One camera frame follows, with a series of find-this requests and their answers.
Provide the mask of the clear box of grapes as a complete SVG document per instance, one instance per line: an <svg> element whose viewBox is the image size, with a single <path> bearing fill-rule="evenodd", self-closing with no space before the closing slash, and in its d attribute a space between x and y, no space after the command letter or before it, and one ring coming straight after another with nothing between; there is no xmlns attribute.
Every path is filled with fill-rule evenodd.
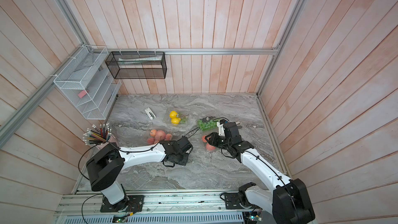
<svg viewBox="0 0 398 224"><path fill-rule="evenodd" d="M217 122L220 121L220 118L216 117L203 117L197 120L197 125L201 131L208 131L217 128Z"/></svg>

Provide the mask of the clear box of red apples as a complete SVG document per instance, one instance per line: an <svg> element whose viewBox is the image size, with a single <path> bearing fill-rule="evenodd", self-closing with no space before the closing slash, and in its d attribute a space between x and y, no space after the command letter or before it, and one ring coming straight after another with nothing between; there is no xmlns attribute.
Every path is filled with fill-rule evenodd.
<svg viewBox="0 0 398 224"><path fill-rule="evenodd" d="M206 148L206 150L208 152L213 152L213 151L215 151L217 149L217 147L212 146L211 144L209 144L209 141L210 142L212 141L212 135L211 134L203 135L202 136L202 141L204 143L204 147Z"/></svg>

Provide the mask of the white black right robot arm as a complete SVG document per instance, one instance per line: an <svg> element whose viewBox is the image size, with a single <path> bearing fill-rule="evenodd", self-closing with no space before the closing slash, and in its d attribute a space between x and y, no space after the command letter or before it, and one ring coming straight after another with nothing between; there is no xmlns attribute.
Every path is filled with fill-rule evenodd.
<svg viewBox="0 0 398 224"><path fill-rule="evenodd" d="M205 136L207 144L227 151L249 168L267 187L261 189L247 183L238 190L238 202L243 207L253 205L272 214L278 224L308 224L315 220L315 212L306 185L291 179L267 162L253 144L243 140L235 122L219 121L218 131Z"/></svg>

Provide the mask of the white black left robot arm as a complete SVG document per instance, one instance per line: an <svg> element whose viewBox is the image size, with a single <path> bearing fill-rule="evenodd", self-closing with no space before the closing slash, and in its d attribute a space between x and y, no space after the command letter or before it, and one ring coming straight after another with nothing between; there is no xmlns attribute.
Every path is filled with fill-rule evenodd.
<svg viewBox="0 0 398 224"><path fill-rule="evenodd" d="M118 147L115 142L107 143L86 162L91 189L103 195L103 203L110 204L119 212L126 208L128 196L117 182L122 170L152 162L160 162L166 167L185 166L193 150L188 138L177 141L159 141L141 147Z"/></svg>

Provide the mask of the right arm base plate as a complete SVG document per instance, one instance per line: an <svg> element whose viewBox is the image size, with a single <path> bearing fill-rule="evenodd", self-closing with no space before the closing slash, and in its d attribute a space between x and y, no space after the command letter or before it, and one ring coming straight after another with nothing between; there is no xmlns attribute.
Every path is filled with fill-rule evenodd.
<svg viewBox="0 0 398 224"><path fill-rule="evenodd" d="M227 193L223 192L220 199L225 203L226 209L256 209L257 206L250 204L241 193Z"/></svg>

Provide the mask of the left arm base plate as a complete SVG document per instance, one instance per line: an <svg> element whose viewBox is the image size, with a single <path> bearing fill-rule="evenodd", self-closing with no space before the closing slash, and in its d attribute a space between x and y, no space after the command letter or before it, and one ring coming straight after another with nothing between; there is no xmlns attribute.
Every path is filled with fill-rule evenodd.
<svg viewBox="0 0 398 224"><path fill-rule="evenodd" d="M144 195L127 195L122 201L115 204L110 204L108 199L103 196L100 212L141 212L143 208L144 197Z"/></svg>

